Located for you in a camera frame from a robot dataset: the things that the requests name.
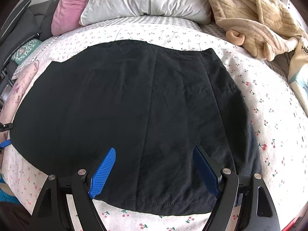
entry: floral bedding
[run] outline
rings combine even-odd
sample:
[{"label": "floral bedding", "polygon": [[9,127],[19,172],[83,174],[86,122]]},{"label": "floral bedding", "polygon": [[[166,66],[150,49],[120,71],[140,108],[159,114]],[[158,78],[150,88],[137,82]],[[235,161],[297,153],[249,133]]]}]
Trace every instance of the floral bedding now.
[{"label": "floral bedding", "polygon": [[[88,46],[102,42],[133,39],[183,51],[213,48],[244,95],[258,140],[263,178],[272,195],[281,229],[285,227],[308,200],[308,118],[285,77],[263,61],[252,58],[243,48],[222,37],[203,33],[191,21],[179,18],[164,21],[164,17],[148,16],[137,19],[101,22],[48,39],[15,72],[16,78],[22,76],[24,67],[33,60],[39,61],[37,73],[21,97],[51,61],[66,61]],[[12,145],[5,148],[2,172],[16,197],[32,213],[47,175],[29,164]],[[75,230],[82,230],[71,196],[68,202]],[[202,230],[209,216],[156,216],[118,209],[102,201],[94,201],[94,204],[110,231],[124,227],[126,230],[197,231]],[[229,230],[234,230],[238,210],[234,210]]]}]

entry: plush ear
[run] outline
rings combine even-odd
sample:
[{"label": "plush ear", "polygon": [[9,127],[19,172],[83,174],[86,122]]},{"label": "plush ear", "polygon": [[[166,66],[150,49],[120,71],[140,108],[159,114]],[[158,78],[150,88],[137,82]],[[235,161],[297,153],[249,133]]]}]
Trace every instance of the plush ear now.
[{"label": "plush ear", "polygon": [[236,46],[241,46],[245,41],[245,35],[234,30],[229,30],[226,32],[226,40]]},{"label": "plush ear", "polygon": [[275,51],[267,42],[264,43],[263,54],[268,61],[272,61],[275,58]]}]

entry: green patterned cushion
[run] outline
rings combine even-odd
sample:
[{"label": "green patterned cushion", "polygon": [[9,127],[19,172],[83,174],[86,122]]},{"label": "green patterned cushion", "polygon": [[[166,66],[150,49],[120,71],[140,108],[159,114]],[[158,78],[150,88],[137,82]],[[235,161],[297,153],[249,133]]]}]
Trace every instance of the green patterned cushion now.
[{"label": "green patterned cushion", "polygon": [[21,65],[22,62],[41,44],[42,42],[38,39],[32,39],[24,44],[20,49],[18,49],[11,60],[15,61],[18,65]]}]

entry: stuffed animal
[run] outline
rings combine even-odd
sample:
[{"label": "stuffed animal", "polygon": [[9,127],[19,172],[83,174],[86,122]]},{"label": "stuffed animal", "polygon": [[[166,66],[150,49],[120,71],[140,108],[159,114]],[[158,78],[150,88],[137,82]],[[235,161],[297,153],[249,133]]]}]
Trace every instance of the stuffed animal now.
[{"label": "stuffed animal", "polygon": [[272,61],[294,50],[306,32],[277,0],[209,0],[216,24],[226,40],[243,46],[251,56]]}]

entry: silver bolt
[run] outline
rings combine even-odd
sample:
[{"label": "silver bolt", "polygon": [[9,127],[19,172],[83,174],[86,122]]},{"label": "silver bolt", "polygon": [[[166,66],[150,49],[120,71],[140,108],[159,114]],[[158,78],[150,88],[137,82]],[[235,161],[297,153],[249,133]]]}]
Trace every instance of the silver bolt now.
[{"label": "silver bolt", "polygon": [[50,175],[50,176],[48,176],[48,180],[54,180],[55,178],[56,178],[55,175]]},{"label": "silver bolt", "polygon": [[78,171],[78,174],[80,175],[80,176],[82,176],[82,175],[84,175],[84,174],[86,174],[86,170],[85,169],[81,169],[81,170],[79,170]]},{"label": "silver bolt", "polygon": [[226,175],[231,174],[231,170],[228,169],[228,168],[224,168],[222,171],[223,171],[223,173],[226,174]]},{"label": "silver bolt", "polygon": [[262,178],[262,176],[260,174],[254,174],[254,177],[258,180],[260,180]]}]

